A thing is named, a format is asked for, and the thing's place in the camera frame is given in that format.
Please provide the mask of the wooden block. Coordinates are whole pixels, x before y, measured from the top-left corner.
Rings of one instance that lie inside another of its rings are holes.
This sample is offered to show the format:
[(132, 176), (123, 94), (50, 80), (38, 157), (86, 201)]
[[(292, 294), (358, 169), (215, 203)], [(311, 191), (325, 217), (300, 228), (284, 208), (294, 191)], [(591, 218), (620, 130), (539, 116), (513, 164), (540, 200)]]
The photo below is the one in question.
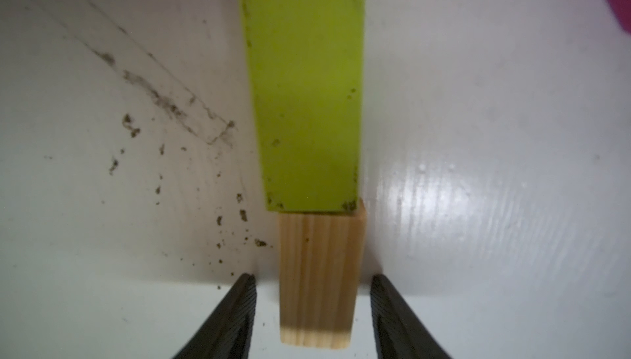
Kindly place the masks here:
[(366, 239), (366, 208), (279, 215), (283, 344), (345, 349), (351, 343)]

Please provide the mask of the lime green block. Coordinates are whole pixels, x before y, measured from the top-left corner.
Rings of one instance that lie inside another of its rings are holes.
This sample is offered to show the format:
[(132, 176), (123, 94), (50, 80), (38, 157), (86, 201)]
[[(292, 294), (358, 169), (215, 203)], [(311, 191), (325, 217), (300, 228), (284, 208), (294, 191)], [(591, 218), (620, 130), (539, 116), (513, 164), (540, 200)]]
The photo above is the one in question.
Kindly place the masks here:
[(358, 206), (365, 0), (239, 0), (270, 211)]

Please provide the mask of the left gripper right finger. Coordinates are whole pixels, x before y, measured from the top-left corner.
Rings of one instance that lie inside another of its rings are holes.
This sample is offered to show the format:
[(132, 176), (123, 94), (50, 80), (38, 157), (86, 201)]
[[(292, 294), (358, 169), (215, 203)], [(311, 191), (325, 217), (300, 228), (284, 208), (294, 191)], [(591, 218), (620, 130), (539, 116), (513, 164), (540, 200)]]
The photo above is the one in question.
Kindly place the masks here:
[(372, 277), (370, 298), (379, 359), (451, 359), (385, 275)]

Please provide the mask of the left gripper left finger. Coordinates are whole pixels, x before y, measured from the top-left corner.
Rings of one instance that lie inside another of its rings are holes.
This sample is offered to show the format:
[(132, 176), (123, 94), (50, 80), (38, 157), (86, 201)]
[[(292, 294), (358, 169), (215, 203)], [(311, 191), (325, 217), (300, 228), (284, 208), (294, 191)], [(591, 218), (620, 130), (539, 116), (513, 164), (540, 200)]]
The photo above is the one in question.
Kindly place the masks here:
[(256, 315), (256, 278), (244, 273), (175, 359), (247, 359)]

